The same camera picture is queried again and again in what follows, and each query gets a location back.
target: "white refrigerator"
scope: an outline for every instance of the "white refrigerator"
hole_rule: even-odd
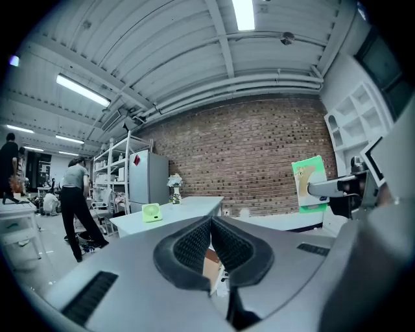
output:
[[[141,211],[143,204],[169,202],[169,160],[149,151],[130,155],[128,188],[131,213]]]

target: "brick wall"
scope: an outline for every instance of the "brick wall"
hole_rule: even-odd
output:
[[[182,196],[223,196],[231,216],[290,213],[298,211],[291,162],[321,155],[327,177],[337,176],[324,114],[315,96],[281,96],[183,113],[139,136],[154,139],[182,176]]]

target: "small plant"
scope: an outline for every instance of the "small plant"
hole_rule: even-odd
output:
[[[181,187],[183,184],[182,177],[179,174],[170,175],[169,181],[167,182],[167,185],[169,187]]]

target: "chair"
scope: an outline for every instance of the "chair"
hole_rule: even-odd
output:
[[[112,218],[113,212],[114,212],[114,193],[111,189],[105,189],[102,191],[102,201],[100,202],[93,202],[91,204],[92,209],[95,212],[96,218],[99,221],[99,228],[102,229],[105,235],[113,235],[114,234],[114,228],[112,222],[111,224],[111,233],[108,232],[108,223],[107,220],[109,218]]]

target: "window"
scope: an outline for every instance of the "window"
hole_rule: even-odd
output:
[[[414,87],[405,80],[394,54],[375,28],[370,31],[356,58],[382,91],[394,120],[398,119],[414,93]]]

